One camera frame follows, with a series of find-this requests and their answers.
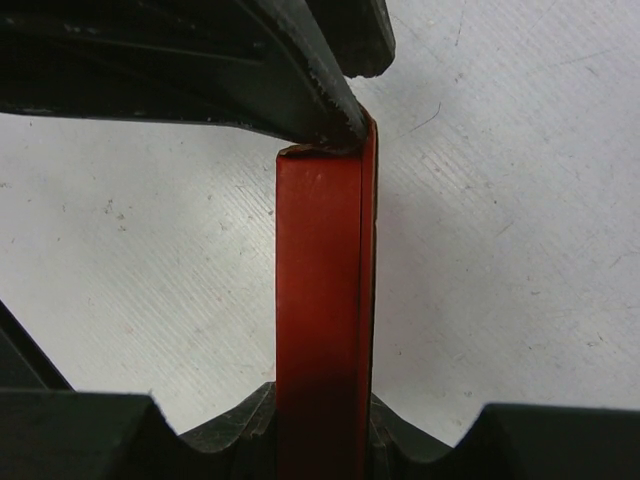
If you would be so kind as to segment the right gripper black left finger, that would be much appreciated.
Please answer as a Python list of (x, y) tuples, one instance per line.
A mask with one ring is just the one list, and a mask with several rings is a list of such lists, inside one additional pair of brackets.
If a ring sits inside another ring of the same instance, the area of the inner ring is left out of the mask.
[(273, 479), (275, 386), (183, 433), (148, 394), (78, 392), (1, 310), (4, 479)]

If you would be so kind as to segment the red paper box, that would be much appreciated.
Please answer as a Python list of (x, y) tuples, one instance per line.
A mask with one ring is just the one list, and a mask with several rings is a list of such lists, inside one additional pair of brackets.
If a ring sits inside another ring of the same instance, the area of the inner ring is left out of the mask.
[(277, 475), (366, 471), (376, 275), (378, 131), (345, 155), (276, 162)]

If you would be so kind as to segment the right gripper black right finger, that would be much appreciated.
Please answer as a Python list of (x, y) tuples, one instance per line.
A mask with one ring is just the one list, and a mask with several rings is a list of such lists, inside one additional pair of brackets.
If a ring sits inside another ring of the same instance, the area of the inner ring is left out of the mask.
[(639, 414), (491, 403), (450, 447), (374, 397), (369, 446), (372, 479), (636, 479)]

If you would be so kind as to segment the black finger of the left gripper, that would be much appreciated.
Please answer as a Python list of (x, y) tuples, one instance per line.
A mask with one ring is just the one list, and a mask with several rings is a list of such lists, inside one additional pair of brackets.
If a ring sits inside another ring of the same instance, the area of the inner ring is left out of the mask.
[(390, 67), (396, 42), (385, 0), (306, 3), (346, 77), (374, 78)]
[(352, 150), (368, 121), (303, 1), (5, 1), (1, 109)]

